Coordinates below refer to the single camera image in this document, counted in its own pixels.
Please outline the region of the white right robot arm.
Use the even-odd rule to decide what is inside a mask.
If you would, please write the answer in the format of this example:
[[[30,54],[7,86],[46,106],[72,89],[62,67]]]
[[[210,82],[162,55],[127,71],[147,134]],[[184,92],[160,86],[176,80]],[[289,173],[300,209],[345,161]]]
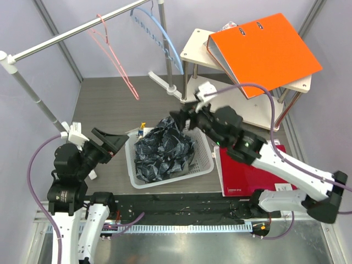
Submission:
[[[311,167],[280,151],[273,143],[242,128],[242,117],[229,106],[212,113],[209,107],[171,111],[177,127],[199,128],[211,140],[227,150],[233,160],[269,172],[296,189],[291,191],[256,190],[248,204],[254,217],[266,212],[306,212],[313,219],[333,224],[340,214],[340,204],[348,176]]]

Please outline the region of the pink hanger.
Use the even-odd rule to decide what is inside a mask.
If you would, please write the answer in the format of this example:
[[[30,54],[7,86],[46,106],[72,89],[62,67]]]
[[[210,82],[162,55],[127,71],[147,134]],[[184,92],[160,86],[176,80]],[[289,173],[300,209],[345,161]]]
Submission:
[[[114,65],[116,71],[119,73],[120,77],[123,79],[124,83],[134,96],[134,98],[139,101],[140,96],[134,87],[134,85],[131,83],[125,69],[121,65],[117,55],[114,52],[114,49],[112,48],[110,41],[109,41],[109,36],[108,36],[108,30],[107,30],[107,25],[105,20],[102,18],[100,14],[96,15],[96,18],[99,18],[100,23],[103,24],[104,27],[104,35],[95,30],[94,28],[88,29],[88,34],[92,37],[92,39],[95,41],[95,43],[99,46],[99,48],[104,52],[104,54],[109,58],[109,60],[112,62]]]

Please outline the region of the dark patterned shark shorts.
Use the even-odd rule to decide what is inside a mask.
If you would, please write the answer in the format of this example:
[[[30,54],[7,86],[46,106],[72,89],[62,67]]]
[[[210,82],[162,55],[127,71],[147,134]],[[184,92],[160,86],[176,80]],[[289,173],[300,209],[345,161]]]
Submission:
[[[195,141],[180,131],[170,116],[162,119],[134,147],[136,176],[145,183],[169,179],[175,163],[183,168],[195,155]]]

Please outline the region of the grey shorts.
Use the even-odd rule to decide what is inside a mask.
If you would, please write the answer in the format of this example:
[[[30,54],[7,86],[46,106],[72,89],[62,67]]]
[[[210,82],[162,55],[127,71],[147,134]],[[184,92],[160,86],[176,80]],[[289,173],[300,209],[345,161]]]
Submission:
[[[173,178],[187,175],[194,167],[195,167],[194,161],[191,163],[186,163],[183,168],[181,167],[180,164],[175,163],[170,170],[168,178],[173,179]]]

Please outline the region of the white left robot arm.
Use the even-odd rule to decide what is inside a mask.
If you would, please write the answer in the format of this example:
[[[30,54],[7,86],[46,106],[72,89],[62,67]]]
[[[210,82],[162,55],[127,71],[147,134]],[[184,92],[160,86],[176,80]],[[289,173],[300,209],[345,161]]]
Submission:
[[[91,195],[88,211],[84,212],[87,193],[85,179],[98,164],[108,163],[128,141],[127,135],[113,135],[93,128],[101,140],[97,144],[85,139],[82,147],[66,143],[58,147],[53,162],[56,179],[48,194],[48,210],[59,233],[59,245],[53,247],[53,261],[59,263],[93,263],[97,243],[105,223],[117,213],[111,192]]]

